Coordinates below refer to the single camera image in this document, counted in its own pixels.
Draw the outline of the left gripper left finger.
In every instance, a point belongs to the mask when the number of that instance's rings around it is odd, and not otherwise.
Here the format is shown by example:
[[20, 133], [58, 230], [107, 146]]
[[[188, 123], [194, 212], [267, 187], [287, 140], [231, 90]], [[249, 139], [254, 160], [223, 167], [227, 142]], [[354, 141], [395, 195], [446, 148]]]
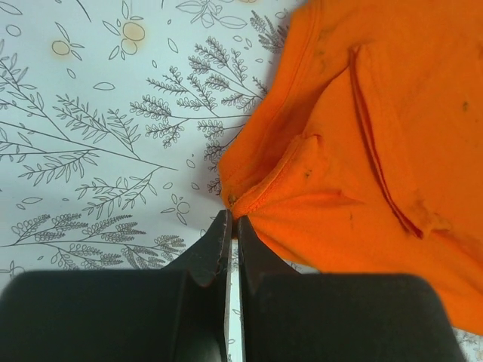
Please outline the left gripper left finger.
[[225, 361], [232, 214], [157, 270], [28, 271], [1, 294], [3, 361]]

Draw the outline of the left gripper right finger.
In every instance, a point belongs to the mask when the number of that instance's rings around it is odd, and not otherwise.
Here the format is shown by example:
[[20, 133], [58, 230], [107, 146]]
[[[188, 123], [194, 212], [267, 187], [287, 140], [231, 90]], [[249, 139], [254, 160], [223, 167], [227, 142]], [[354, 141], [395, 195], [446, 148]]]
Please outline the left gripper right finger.
[[247, 361], [462, 361], [430, 285], [406, 274], [302, 274], [238, 221]]

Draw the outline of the orange t shirt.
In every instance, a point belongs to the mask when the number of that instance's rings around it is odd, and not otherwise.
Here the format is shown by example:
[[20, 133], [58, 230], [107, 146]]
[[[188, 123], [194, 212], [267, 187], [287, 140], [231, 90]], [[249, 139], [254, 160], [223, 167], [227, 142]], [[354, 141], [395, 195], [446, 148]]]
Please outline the orange t shirt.
[[218, 164], [279, 256], [408, 273], [482, 332], [482, 3], [309, 1]]

